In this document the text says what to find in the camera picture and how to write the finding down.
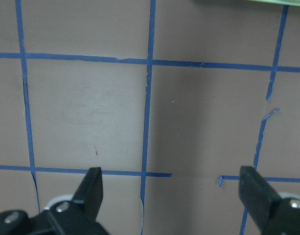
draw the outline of green object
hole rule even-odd
[[[269,3],[277,3],[282,5],[300,6],[300,0],[250,0],[250,1],[262,1]]]

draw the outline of torn tape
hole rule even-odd
[[[141,229],[140,229],[140,235],[143,233],[143,221],[144,221],[144,203],[142,198],[140,197],[141,205],[142,205],[142,220],[141,220]]]
[[[246,228],[246,224],[247,224],[247,219],[248,219],[248,210],[245,208],[243,211],[243,216],[242,216],[242,221],[241,221],[241,226],[240,226],[240,233],[239,235],[243,235],[245,228]]]
[[[221,176],[219,177],[219,179],[218,179],[218,186],[219,186],[219,187],[223,186],[223,183],[224,183],[224,178],[223,178],[223,176],[221,175]]]
[[[34,188],[36,190],[36,202],[37,202],[38,214],[40,214],[40,201],[39,201],[39,193],[38,193],[38,187],[37,187],[36,172],[31,171],[30,173],[31,173],[31,176],[33,179]]]
[[[257,169],[257,165],[258,165],[259,153],[261,151],[261,147],[262,147],[262,143],[263,143],[263,137],[264,137],[264,130],[265,130],[265,126],[266,126],[266,121],[272,115],[277,113],[279,110],[280,110],[280,108],[274,109],[271,113],[266,115],[265,118],[263,118],[263,120],[261,122],[261,127],[260,127],[259,134],[258,134],[258,141],[257,141],[257,145],[256,145],[256,153],[254,155],[254,160],[253,160],[253,166],[254,166],[255,169]]]

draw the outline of blue tape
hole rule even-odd
[[[240,233],[239,235],[243,235],[244,231],[246,229],[247,224],[247,218],[248,218],[248,210],[245,208],[243,211],[242,221],[241,221],[241,227],[240,227]]]
[[[223,185],[224,180],[239,180],[239,176],[235,175],[222,175],[219,177],[220,187]],[[300,183],[300,178],[281,178],[281,177],[264,177],[267,182],[282,182],[282,183]]]
[[[27,59],[46,59],[46,60],[83,60],[90,62],[106,62],[106,63],[120,63],[120,64],[137,64],[146,65],[146,59],[118,59],[115,57],[105,56],[89,56],[89,55],[62,55],[62,54],[46,54],[46,53],[26,53]]]
[[[21,58],[21,54],[20,53],[0,52],[0,58],[19,59],[19,58]]]
[[[278,66],[277,71],[281,71],[281,72],[300,72],[300,67]]]
[[[25,58],[25,49],[23,44],[23,16],[22,16],[22,3],[21,0],[15,0],[16,7],[16,18],[17,18],[17,31],[18,31],[18,41],[19,41],[19,50],[22,61],[22,72],[23,77],[27,76],[27,63]]]
[[[258,141],[257,141],[257,145],[256,145],[256,153],[254,155],[254,161],[253,161],[253,166],[254,166],[255,169],[257,169],[257,165],[258,165],[259,153],[261,151],[261,147],[262,147],[262,143],[263,143],[264,130],[265,130],[265,126],[266,126],[266,121],[272,115],[274,115],[275,113],[277,113],[279,110],[280,109],[274,109],[270,114],[266,115],[266,117],[263,118],[263,120],[261,122],[261,127],[260,127],[259,134],[258,134]]]
[[[151,101],[151,86],[152,86],[152,68],[153,68],[153,51],[154,51],[154,32],[155,32],[155,8],[156,0],[150,2],[150,21],[149,21],[149,39],[148,39],[148,65],[146,68],[146,88],[145,88],[145,107],[144,107],[144,125],[143,125],[143,151],[142,151],[142,168],[141,168],[141,184],[140,198],[145,205],[145,184],[146,184],[146,165],[148,154],[148,138],[149,138],[149,121],[150,121],[150,101]]]
[[[38,214],[40,214],[40,202],[39,202],[39,193],[38,193],[36,172],[35,171],[31,171],[31,175],[32,175],[33,183],[34,183],[34,188],[35,188],[35,191],[36,191],[37,210],[38,210]]]
[[[32,171],[32,172],[52,172],[52,173],[74,173],[86,174],[87,170],[84,169],[66,169],[66,168],[49,168],[49,167],[29,167],[29,166],[13,166],[13,165],[0,165],[0,170],[19,170],[19,171]],[[103,170],[103,175],[128,175],[128,176],[142,176],[140,171],[116,171],[116,170]],[[172,177],[172,173],[155,173],[146,172],[149,177]]]
[[[255,70],[255,71],[271,71],[271,66],[263,65],[244,65],[244,64],[228,64],[228,63],[204,63],[189,61],[171,61],[171,60],[153,60],[153,65],[161,66],[177,66],[191,68],[212,68],[212,69],[235,69],[235,70]]]
[[[279,55],[280,55],[280,49],[281,49],[281,42],[282,42],[283,32],[284,32],[285,26],[286,26],[288,8],[289,8],[289,6],[284,5],[283,9],[282,9],[280,26],[279,26],[279,31],[278,31],[278,38],[277,38],[275,54],[274,54],[274,60],[273,60],[273,68],[274,69],[271,72],[270,82],[269,82],[268,89],[267,89],[267,94],[266,94],[266,100],[267,101],[271,100],[271,96],[272,96],[272,93],[273,93],[273,87],[274,87],[276,71],[277,71]]]

